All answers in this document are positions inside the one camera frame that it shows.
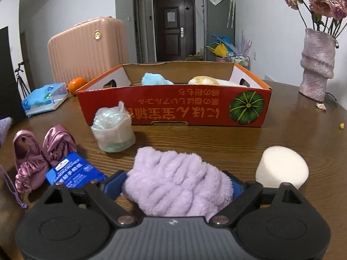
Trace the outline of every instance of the paper notice on door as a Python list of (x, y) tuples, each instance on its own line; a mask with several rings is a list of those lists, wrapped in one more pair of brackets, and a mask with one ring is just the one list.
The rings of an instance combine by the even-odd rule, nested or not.
[(175, 21), (176, 21), (175, 12), (168, 12), (168, 22), (175, 22)]

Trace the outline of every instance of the white sponge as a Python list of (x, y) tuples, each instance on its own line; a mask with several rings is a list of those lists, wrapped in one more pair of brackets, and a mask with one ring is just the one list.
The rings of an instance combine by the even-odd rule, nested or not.
[(264, 187), (277, 188), (283, 182), (299, 189), (308, 178), (308, 166), (304, 159), (292, 149), (272, 146), (261, 157), (255, 179)]

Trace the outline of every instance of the light blue fluffy cloth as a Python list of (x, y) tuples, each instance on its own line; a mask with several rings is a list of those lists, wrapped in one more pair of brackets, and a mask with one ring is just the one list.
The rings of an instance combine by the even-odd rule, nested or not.
[(142, 77), (142, 86), (153, 86), (153, 85), (173, 85), (169, 80), (166, 80), (161, 74), (145, 73)]

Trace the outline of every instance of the purple fluffy towel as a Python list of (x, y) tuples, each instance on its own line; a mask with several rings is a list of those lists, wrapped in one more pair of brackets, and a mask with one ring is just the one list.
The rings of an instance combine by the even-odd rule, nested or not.
[(123, 194), (148, 216), (205, 216), (207, 221), (232, 201), (229, 177), (195, 153), (138, 149)]

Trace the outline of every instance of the dark brown door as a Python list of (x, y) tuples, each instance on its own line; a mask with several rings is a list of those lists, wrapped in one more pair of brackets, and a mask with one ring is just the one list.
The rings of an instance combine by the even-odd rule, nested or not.
[(185, 60), (196, 53), (194, 0), (154, 0), (157, 61)]
[(16, 123), (26, 115), (13, 73), (8, 27), (0, 29), (0, 63), (0, 119), (12, 117), (13, 122)]

